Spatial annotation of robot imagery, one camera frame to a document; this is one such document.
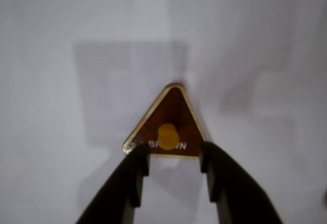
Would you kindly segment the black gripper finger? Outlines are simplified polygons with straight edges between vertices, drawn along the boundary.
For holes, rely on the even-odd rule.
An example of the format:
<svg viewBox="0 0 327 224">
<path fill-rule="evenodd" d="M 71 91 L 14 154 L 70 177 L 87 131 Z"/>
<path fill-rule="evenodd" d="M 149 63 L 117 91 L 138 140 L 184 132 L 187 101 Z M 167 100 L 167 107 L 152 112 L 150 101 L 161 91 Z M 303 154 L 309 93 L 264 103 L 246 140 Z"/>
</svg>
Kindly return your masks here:
<svg viewBox="0 0 327 224">
<path fill-rule="evenodd" d="M 212 142 L 200 148 L 200 170 L 219 223 L 282 223 L 266 192 L 230 155 Z"/>
<path fill-rule="evenodd" d="M 149 146 L 136 146 L 100 188 L 77 223 L 133 223 L 149 169 Z"/>
</svg>

